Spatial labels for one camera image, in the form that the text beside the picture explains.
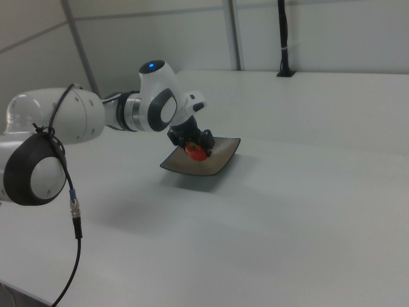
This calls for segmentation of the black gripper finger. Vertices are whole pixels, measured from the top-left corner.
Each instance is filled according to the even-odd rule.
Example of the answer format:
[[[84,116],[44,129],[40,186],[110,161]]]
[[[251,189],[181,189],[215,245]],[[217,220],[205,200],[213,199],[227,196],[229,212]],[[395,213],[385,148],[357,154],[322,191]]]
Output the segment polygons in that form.
[[[209,129],[200,132],[198,145],[204,150],[207,157],[210,157],[212,155],[212,149],[215,145],[215,140],[212,132]]]
[[[185,148],[186,140],[183,133],[174,130],[168,130],[167,136],[174,146]]]

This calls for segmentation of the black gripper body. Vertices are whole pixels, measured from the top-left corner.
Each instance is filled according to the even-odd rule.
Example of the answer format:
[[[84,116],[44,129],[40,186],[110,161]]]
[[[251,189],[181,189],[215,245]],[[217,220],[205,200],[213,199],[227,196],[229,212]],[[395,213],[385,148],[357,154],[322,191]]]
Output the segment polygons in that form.
[[[186,143],[187,142],[197,143],[199,139],[199,134],[201,132],[197,126],[197,122],[194,116],[190,116],[182,124],[170,126],[170,130],[183,133],[183,135],[185,136]]]

